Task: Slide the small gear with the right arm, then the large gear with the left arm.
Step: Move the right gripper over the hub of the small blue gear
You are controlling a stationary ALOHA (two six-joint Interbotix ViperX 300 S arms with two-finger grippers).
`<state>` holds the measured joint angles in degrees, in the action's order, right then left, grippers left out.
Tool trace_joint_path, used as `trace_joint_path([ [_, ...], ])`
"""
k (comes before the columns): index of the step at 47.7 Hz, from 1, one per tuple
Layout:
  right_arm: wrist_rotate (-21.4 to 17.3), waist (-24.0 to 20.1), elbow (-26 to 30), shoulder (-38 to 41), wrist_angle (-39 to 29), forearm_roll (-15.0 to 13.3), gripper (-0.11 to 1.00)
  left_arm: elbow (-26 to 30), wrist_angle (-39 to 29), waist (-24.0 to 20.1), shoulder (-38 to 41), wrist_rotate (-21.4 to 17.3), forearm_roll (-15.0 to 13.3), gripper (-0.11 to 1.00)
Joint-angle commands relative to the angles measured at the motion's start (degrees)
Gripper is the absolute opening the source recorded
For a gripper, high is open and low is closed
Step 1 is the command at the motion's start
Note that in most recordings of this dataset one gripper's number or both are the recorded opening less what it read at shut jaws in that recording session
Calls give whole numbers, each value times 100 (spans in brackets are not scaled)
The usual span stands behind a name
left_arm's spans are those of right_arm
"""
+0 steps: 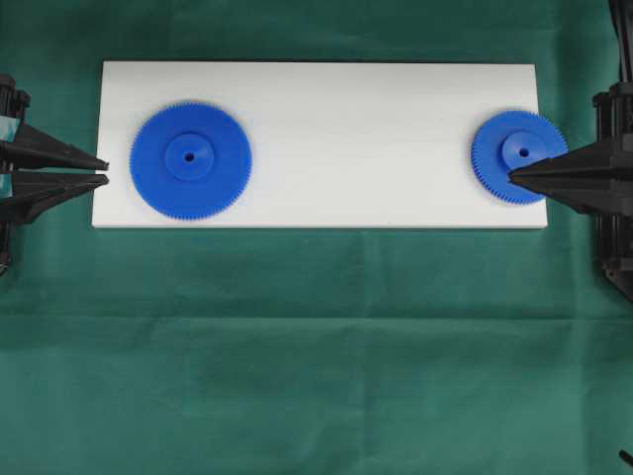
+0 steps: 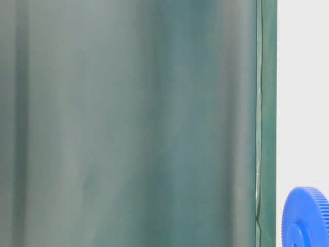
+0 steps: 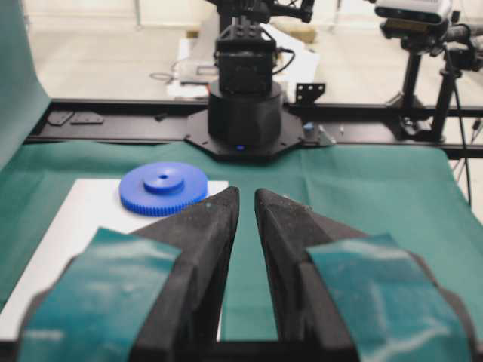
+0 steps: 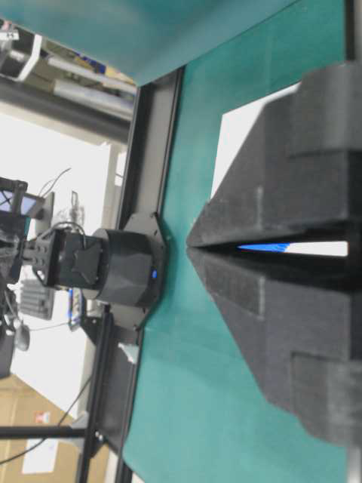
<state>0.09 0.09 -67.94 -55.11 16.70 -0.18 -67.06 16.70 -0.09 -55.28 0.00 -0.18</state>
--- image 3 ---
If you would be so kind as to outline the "left gripper black left finger green tape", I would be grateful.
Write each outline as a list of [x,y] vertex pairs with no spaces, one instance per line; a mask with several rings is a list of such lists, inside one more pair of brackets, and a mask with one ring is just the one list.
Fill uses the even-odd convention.
[[217,338],[239,192],[130,234],[99,229],[30,303],[18,361],[172,361]]

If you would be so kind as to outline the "left gripper black right finger green tape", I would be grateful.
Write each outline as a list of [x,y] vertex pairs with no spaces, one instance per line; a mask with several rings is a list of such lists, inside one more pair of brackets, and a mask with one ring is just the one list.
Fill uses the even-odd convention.
[[313,360],[359,361],[307,249],[366,234],[267,189],[256,190],[255,213],[279,339],[302,343]]

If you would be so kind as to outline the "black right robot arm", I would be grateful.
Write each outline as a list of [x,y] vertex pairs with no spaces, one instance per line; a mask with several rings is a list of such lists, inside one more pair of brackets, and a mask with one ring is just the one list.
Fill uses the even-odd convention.
[[195,114],[215,154],[254,192],[260,246],[238,247],[223,311],[230,342],[300,342],[335,361],[477,361],[481,348],[463,291],[445,286],[420,251],[454,261],[460,242],[438,214],[437,191],[410,196],[429,168],[448,173],[429,147],[331,147],[297,151],[279,166],[254,162],[297,144],[301,123],[285,112],[272,79],[275,42],[263,24],[272,1],[218,1],[238,19],[217,39],[219,77]]

